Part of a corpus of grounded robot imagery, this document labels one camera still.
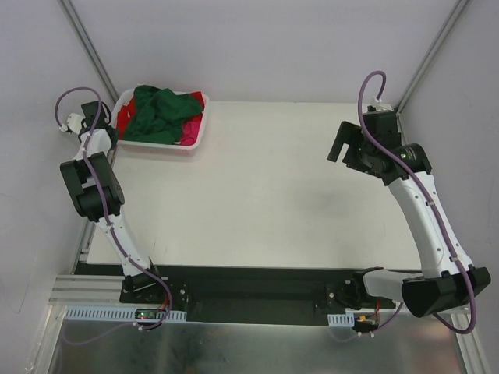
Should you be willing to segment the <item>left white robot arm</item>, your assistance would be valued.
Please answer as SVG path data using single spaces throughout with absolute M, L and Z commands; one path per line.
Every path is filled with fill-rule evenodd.
M 139 294 L 146 302 L 160 301 L 165 284 L 150 257 L 141 249 L 126 221 L 125 197 L 108 159 L 115 149 L 118 132 L 111 125 L 111 113 L 97 101 L 81 105 L 80 148 L 60 172 L 76 212 L 95 224 L 111 243 L 122 265 L 122 290 Z

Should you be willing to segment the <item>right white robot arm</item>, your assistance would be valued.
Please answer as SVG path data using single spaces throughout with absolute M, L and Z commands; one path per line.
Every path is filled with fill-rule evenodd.
M 404 144 L 393 111 L 369 107 L 364 125 L 341 122 L 327 159 L 379 178 L 409 226 L 419 254 L 418 273 L 372 267 L 356 271 L 339 287 L 335 300 L 359 310 L 378 298 L 402 302 L 415 317 L 471 305 L 490 282 L 460 246 L 439 202 L 432 167 L 424 149 Z

